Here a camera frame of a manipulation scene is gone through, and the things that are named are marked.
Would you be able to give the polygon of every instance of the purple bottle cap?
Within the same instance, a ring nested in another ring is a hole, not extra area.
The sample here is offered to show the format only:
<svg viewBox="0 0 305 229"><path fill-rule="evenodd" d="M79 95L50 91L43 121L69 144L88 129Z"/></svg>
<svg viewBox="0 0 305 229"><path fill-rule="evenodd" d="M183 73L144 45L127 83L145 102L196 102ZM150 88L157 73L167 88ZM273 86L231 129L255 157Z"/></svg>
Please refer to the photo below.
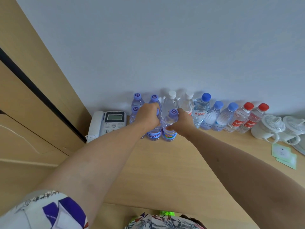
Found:
<svg viewBox="0 0 305 229"><path fill-rule="evenodd" d="M204 93L203 95L202 95L202 97L201 97L201 100L203 101L203 102L209 102L210 101L210 99L211 99L211 95L209 94L209 93Z"/></svg>
<svg viewBox="0 0 305 229"><path fill-rule="evenodd" d="M150 100L151 100L152 102L158 102L159 97L158 97L158 95L152 95L152 96L150 97Z"/></svg>
<svg viewBox="0 0 305 229"><path fill-rule="evenodd" d="M142 98L141 94L140 93L135 93L134 94L134 99L135 100L140 100Z"/></svg>
<svg viewBox="0 0 305 229"><path fill-rule="evenodd" d="M232 102L228 105L228 109L231 111L231 112L235 112L236 109L238 109L238 104L235 103L235 102Z"/></svg>
<svg viewBox="0 0 305 229"><path fill-rule="evenodd" d="M132 108L132 114L136 115L138 112L139 108L138 107L133 107Z"/></svg>
<svg viewBox="0 0 305 229"><path fill-rule="evenodd" d="M213 107L216 110L220 110L223 106L224 106L224 104L221 101L216 101Z"/></svg>
<svg viewBox="0 0 305 229"><path fill-rule="evenodd" d="M176 116L178 116L178 110L177 109L170 110L170 113L168 114L168 116L170 118L175 118Z"/></svg>

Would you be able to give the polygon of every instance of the sleeve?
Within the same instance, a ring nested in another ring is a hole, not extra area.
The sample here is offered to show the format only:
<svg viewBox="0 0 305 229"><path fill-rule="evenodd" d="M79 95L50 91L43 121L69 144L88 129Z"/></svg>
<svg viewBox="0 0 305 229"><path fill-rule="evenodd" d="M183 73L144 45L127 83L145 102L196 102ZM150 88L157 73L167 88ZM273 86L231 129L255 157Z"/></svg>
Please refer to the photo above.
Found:
<svg viewBox="0 0 305 229"><path fill-rule="evenodd" d="M47 191L0 217L0 229L89 229L82 208L58 191Z"/></svg>

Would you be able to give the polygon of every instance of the black strip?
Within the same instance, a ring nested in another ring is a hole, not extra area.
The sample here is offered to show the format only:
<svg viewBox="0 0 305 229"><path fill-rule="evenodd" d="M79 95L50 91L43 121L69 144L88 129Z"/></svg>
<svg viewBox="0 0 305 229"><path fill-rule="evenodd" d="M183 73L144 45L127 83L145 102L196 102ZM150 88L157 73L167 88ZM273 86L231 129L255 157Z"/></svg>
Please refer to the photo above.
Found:
<svg viewBox="0 0 305 229"><path fill-rule="evenodd" d="M71 122L55 107L54 104L40 91L40 89L23 73L23 71L0 48L0 60L46 105L65 123L78 137L86 143L86 138L71 124Z"/></svg>

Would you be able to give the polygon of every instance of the white telephone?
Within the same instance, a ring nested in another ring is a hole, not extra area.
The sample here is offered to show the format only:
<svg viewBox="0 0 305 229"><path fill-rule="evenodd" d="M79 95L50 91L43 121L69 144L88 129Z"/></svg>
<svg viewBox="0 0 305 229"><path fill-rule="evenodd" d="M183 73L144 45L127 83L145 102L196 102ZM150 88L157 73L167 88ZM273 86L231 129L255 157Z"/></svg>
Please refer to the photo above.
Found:
<svg viewBox="0 0 305 229"><path fill-rule="evenodd" d="M125 112L95 112L90 123L87 143L108 132L126 126L126 120Z"/></svg>

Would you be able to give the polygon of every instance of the gray wall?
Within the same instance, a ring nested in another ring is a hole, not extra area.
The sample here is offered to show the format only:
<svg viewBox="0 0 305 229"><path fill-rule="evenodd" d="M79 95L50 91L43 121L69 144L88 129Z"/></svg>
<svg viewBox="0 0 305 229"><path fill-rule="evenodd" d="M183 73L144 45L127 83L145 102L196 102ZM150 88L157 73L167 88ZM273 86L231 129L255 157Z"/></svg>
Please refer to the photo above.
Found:
<svg viewBox="0 0 305 229"><path fill-rule="evenodd" d="M169 88L305 113L305 0L17 1L91 114Z"/></svg>

